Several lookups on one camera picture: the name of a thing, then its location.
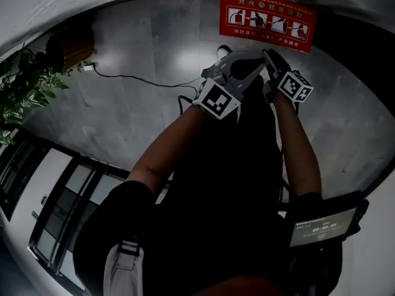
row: backpack strap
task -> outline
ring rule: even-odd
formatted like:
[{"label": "backpack strap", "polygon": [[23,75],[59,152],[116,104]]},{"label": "backpack strap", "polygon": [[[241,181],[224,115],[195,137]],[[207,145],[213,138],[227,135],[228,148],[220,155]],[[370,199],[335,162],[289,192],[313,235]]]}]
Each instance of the backpack strap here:
[{"label": "backpack strap", "polygon": [[143,296],[143,259],[137,239],[113,246],[104,269],[104,296]]}]

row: fire safety sign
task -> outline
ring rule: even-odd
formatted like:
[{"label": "fire safety sign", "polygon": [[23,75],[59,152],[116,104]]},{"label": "fire safety sign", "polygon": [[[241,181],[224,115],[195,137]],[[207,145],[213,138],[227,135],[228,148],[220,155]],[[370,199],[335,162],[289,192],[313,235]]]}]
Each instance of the fire safety sign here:
[{"label": "fire safety sign", "polygon": [[221,35],[308,53],[316,21],[316,11],[287,0],[221,0]]}]

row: potted plant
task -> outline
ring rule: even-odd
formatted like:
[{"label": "potted plant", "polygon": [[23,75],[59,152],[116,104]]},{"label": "potted plant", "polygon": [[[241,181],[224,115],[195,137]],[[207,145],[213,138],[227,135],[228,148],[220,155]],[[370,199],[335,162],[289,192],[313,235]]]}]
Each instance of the potted plant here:
[{"label": "potted plant", "polygon": [[81,70],[89,64],[79,62],[66,70],[59,70],[50,52],[34,53],[22,48],[12,61],[0,62],[0,144],[13,143],[10,133],[15,125],[21,125],[29,110],[45,107],[56,97],[54,88],[68,89],[60,76],[70,76],[73,68]]}]

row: wrist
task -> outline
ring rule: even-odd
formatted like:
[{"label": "wrist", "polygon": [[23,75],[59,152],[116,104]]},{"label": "wrist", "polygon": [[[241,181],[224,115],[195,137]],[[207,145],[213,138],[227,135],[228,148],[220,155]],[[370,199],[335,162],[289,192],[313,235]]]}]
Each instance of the wrist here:
[{"label": "wrist", "polygon": [[210,118],[210,115],[207,112],[200,109],[196,105],[191,105],[190,107],[188,107],[187,110],[190,110],[190,113],[192,113],[193,115],[195,115],[198,118],[201,118],[201,119],[209,119]]},{"label": "wrist", "polygon": [[285,94],[283,94],[281,91],[277,91],[277,93],[276,93],[276,96],[274,97],[274,99],[273,99],[273,103],[274,103],[274,106],[277,108],[277,106],[279,105],[279,104],[289,104],[289,103],[291,103],[292,104],[292,102],[291,102],[291,100],[290,99],[288,99],[286,96],[285,96]]}]

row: digital display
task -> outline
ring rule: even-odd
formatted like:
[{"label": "digital display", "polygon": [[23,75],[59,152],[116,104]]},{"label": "digital display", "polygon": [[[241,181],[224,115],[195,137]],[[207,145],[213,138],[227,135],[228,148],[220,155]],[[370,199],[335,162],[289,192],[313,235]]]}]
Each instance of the digital display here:
[{"label": "digital display", "polygon": [[334,215],[317,218],[316,220],[296,223],[289,246],[312,244],[345,234],[355,212],[356,208],[353,208]]}]

